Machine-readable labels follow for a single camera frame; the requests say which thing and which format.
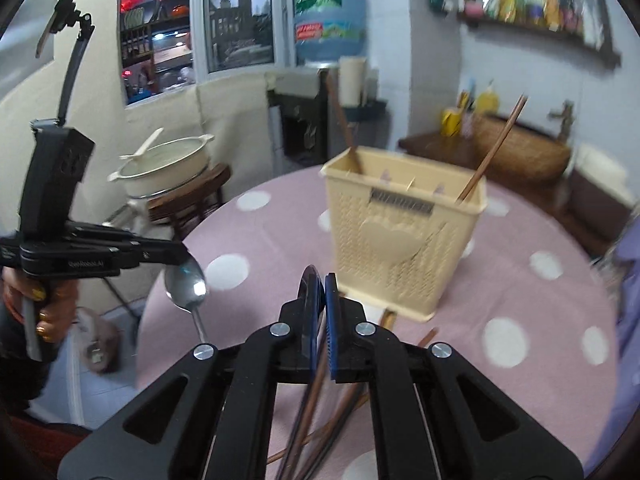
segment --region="large bowl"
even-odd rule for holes
[[[183,186],[209,167],[206,145],[213,135],[171,140],[146,150],[109,176],[132,198],[151,198]]]
[[[494,146],[505,124],[495,116],[474,117],[474,145],[481,158]],[[523,180],[552,182],[564,173],[570,159],[571,149],[566,144],[516,124],[489,167]]]

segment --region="wooden stool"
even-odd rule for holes
[[[222,186],[230,177],[228,164],[216,164],[190,183],[150,200],[149,220],[168,220],[174,229],[174,240],[184,240],[196,225],[223,205]]]

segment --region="basket rim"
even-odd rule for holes
[[[469,178],[474,174],[473,171],[467,170],[466,168],[460,168],[459,166],[455,166],[453,164],[446,164],[444,162],[439,162],[436,160],[431,160],[429,158],[421,158],[420,156],[407,155],[405,153],[397,153],[390,152],[389,150],[380,150],[378,148],[368,148],[361,147],[357,148],[359,153],[369,153],[370,155],[383,155],[396,158],[398,160],[410,161],[422,166],[432,166],[434,168],[441,168],[447,171],[457,171],[459,173],[463,173]],[[348,156],[349,150],[346,149],[342,153],[339,153],[337,156],[334,156],[331,160],[326,162],[322,168],[320,169],[320,173],[325,178],[332,178],[335,180],[341,180],[343,182],[357,182],[359,184],[363,184],[367,187],[373,187],[377,189],[380,188],[380,180],[367,175],[361,175],[357,173],[351,173],[350,171],[337,170],[333,166],[339,160],[342,160],[346,156]],[[482,179],[478,182],[476,186],[476,191],[479,193],[479,203],[476,205],[471,202],[457,202],[456,199],[447,196],[447,195],[437,195],[433,193],[428,193],[421,189],[407,189],[406,186],[402,186],[400,184],[396,184],[395,182],[389,182],[385,184],[385,189],[390,190],[394,193],[410,196],[412,198],[417,198],[419,200],[425,200],[427,202],[432,202],[439,206],[443,206],[448,209],[455,209],[460,212],[469,215],[480,215],[488,206],[488,199],[486,193],[486,177],[482,177]]]

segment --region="purple cloth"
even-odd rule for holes
[[[640,406],[640,219],[620,240],[616,258],[631,264],[622,283],[622,315],[618,337],[618,387],[609,421],[584,467],[591,473],[608,455]]]
[[[466,255],[438,304],[420,324],[398,318],[394,333],[416,344],[431,329],[585,461],[616,388],[615,309],[576,242],[539,209],[489,185]],[[277,320],[296,297],[308,264],[333,272],[324,179],[311,168],[271,180],[231,200],[186,239],[206,269],[210,294],[200,313],[219,348],[243,342]],[[378,322],[382,310],[365,305]],[[138,385],[146,386],[198,343],[189,314],[154,285],[138,337]],[[324,386],[318,417],[328,420],[343,385]],[[278,386],[269,453],[286,446],[303,387]],[[374,449],[367,407],[354,413],[319,480],[369,478]],[[273,478],[278,463],[268,467]]]

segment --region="black handle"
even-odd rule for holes
[[[51,295],[49,286],[45,286],[47,297],[43,301],[33,301],[31,298],[22,298],[22,316],[24,317],[24,339],[27,346],[27,355],[33,361],[50,363],[58,356],[58,345],[47,343],[36,332],[40,319],[40,311],[47,306]]]

